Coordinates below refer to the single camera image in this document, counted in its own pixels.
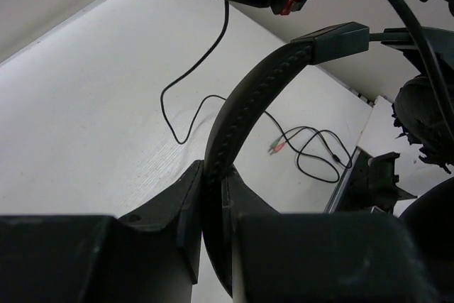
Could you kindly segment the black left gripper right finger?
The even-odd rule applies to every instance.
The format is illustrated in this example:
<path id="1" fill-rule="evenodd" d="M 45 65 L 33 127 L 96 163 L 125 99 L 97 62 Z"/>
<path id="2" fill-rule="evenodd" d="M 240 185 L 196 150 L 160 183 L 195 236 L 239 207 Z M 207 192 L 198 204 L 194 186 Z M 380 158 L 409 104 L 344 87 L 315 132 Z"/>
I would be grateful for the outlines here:
<path id="1" fill-rule="evenodd" d="M 388 214 L 280 213 L 231 169 L 221 183 L 235 302 L 437 302 L 406 226 Z"/>

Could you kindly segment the black headset with microphone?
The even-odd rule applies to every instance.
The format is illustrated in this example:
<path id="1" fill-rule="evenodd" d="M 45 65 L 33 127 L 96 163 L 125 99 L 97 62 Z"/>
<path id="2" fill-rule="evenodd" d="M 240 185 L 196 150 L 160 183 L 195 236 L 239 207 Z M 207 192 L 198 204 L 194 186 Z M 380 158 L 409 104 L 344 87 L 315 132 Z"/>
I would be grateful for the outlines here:
<path id="1" fill-rule="evenodd" d="M 216 117 L 205 152 L 202 230 L 215 273 L 235 302 L 440 301 L 399 219 L 366 211 L 281 214 L 233 168 L 257 120 L 305 67 L 364 52 L 372 41 L 428 72 L 408 29 L 370 34 L 359 23 L 339 24 L 268 55 Z"/>

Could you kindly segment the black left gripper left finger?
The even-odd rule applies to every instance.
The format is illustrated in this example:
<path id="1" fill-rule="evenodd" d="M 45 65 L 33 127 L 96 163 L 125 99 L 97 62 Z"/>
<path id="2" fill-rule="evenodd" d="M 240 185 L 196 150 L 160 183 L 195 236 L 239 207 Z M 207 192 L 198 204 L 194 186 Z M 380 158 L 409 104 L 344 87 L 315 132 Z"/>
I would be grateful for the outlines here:
<path id="1" fill-rule="evenodd" d="M 201 249 L 202 161 L 120 218 L 1 217 L 2 302 L 189 302 Z"/>

